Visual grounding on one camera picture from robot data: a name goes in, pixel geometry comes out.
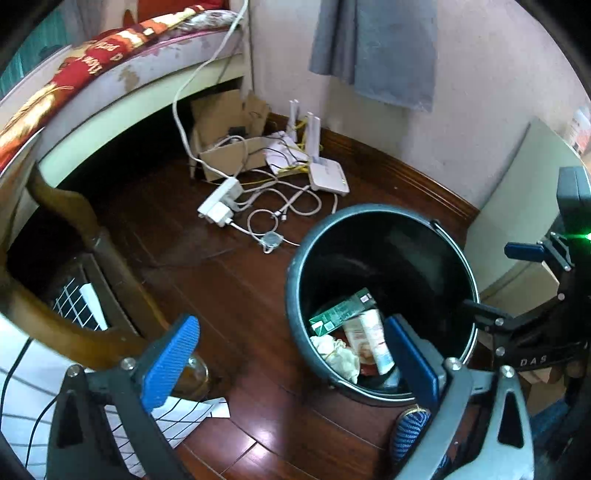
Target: white paper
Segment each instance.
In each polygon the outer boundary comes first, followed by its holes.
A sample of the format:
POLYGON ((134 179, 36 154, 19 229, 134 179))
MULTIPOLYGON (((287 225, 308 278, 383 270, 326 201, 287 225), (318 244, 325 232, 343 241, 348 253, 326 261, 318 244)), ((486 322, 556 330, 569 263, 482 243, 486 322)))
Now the white paper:
POLYGON ((106 330, 109 328, 107 322, 105 320, 105 315, 103 314, 103 309, 100 306, 99 296, 96 294, 92 283, 87 283, 80 287, 80 295, 88 305, 88 309, 90 310, 92 316, 95 318, 96 323, 98 324, 101 330, 106 330))
POLYGON ((300 150, 297 146, 296 142, 288 137, 285 132, 276 132, 272 135, 269 135, 268 138, 268 147, 281 152, 277 153, 273 150, 265 150, 267 165, 269 165, 271 171, 275 175, 277 175, 282 168, 296 165, 298 161, 302 163, 308 163, 308 155, 302 152, 302 150, 300 150))

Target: metal screw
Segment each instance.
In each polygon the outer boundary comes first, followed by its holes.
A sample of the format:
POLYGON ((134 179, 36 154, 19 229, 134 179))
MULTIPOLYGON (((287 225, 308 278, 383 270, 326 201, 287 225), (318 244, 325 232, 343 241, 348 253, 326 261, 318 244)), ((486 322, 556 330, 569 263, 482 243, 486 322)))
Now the metal screw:
POLYGON ((133 370, 135 368, 135 358, 124 358, 119 366, 126 371, 133 370))
POLYGON ((457 358, 451 356, 445 360, 445 365, 449 370, 457 372, 462 368, 462 362, 460 362, 457 358))
POLYGON ((66 370, 66 375, 70 378, 77 377, 78 374, 82 371, 82 367, 78 364, 70 365, 68 370, 66 370))
POLYGON ((515 370, 509 365, 503 365, 501 367, 501 375, 505 378, 513 378, 515 376, 515 370))

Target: blue gripper pad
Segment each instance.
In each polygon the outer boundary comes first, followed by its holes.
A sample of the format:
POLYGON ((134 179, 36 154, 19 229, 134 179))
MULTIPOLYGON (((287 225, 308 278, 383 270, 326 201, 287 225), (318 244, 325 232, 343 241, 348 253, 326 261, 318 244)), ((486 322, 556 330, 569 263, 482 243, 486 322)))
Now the blue gripper pad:
POLYGON ((400 369, 401 376, 410 387, 417 403, 422 408, 437 411, 439 407, 439 382, 437 375, 423 356, 417 334, 415 339, 403 328, 397 315, 384 322, 384 337, 392 359, 400 369))
POLYGON ((180 326, 175 325, 172 330, 175 332, 169 331, 153 345, 158 348, 161 347, 159 342, 168 340, 144 375, 140 399, 148 413, 164 405, 199 342, 199 321, 193 316, 187 316, 180 326))

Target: trash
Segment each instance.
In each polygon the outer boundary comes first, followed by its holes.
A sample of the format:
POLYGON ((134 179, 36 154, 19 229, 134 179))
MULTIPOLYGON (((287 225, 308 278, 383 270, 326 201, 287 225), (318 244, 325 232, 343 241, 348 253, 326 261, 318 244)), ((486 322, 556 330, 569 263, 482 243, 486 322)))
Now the trash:
POLYGON ((310 325, 314 333, 321 337, 339 328, 343 322, 374 307, 374 298, 369 290, 364 288, 337 306, 311 318, 310 325))
POLYGON ((354 384, 360 371, 359 357, 348 348, 344 341, 335 339, 330 335, 311 337, 312 344, 324 359, 324 361, 341 377, 354 384))
POLYGON ((379 375, 385 375, 392 370, 394 360, 384 339, 384 327, 379 310, 368 310, 344 322, 343 330, 361 364, 375 365, 379 375))

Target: grey towel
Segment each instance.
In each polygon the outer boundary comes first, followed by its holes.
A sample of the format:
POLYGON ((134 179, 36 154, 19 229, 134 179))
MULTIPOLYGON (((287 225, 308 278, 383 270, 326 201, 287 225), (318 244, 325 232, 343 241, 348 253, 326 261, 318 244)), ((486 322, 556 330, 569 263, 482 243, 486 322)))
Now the grey towel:
POLYGON ((380 102, 431 112, 436 43, 435 0, 322 0, 310 71, 380 102))

